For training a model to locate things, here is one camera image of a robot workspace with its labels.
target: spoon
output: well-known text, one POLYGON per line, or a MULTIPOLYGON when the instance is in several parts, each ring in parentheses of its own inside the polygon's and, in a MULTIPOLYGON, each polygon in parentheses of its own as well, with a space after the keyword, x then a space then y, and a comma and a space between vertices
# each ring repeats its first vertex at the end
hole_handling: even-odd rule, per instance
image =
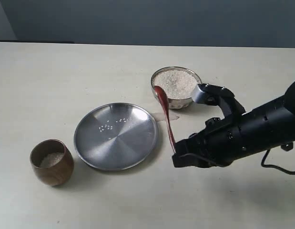
POLYGON ((159 99, 159 102, 162 106, 164 115, 165 115, 165 120, 166 120, 166 125, 167 125, 167 131, 168 131, 168 136, 170 138, 170 142, 174 151, 174 154, 176 153, 175 150, 175 139, 172 133, 172 129, 171 129, 171 124, 170 124, 170 118, 169 118, 169 112, 168 112, 168 98, 167 95, 165 93, 165 91, 159 87, 159 86, 155 86, 154 90, 157 94, 157 97, 159 99))

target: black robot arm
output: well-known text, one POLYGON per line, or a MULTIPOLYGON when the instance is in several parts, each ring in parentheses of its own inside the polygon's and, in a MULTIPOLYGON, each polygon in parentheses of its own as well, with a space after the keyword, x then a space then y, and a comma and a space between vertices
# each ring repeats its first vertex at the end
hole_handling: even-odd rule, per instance
POLYGON ((285 151, 293 148, 295 82, 281 97, 248 113, 224 87, 198 84, 192 98, 196 103, 219 106, 224 119, 211 118, 205 122, 204 130, 177 142, 175 167, 226 167, 237 159, 267 151, 262 166, 295 175, 295 171, 264 163, 271 148, 281 146, 285 151))

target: stainless steel plate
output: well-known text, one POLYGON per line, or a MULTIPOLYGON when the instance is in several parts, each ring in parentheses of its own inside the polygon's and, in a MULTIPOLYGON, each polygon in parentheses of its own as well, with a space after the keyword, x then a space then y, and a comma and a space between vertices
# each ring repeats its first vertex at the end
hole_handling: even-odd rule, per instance
POLYGON ((101 106, 78 124, 74 145, 88 165, 106 171, 130 168, 143 161, 158 138, 155 119, 126 103, 101 106))

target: white table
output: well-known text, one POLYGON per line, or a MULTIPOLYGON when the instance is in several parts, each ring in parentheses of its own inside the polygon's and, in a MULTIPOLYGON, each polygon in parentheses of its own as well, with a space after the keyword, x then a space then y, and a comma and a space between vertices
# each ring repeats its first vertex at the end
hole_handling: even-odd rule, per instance
MULTIPOLYGON (((81 118, 112 102, 161 112, 150 77, 171 65, 229 88, 250 111, 295 80, 295 49, 0 43, 0 229, 295 229, 295 176, 261 168, 263 153, 226 168, 174 168, 159 122, 156 150, 134 168, 105 173, 78 158, 73 133, 81 118), (42 184, 29 162, 49 138, 75 160, 60 187, 42 184)), ((176 140, 222 116, 199 105, 178 115, 176 140)), ((295 169, 295 149, 277 148, 268 162, 295 169)))

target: wall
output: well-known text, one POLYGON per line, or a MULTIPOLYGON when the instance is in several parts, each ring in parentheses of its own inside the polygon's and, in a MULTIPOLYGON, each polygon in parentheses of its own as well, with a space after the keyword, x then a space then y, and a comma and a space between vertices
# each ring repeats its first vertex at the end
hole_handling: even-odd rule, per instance
POLYGON ((2 5, 21 40, 295 47, 295 0, 2 0, 2 5))
POLYGON ((0 3, 0 40, 16 40, 16 36, 0 3))

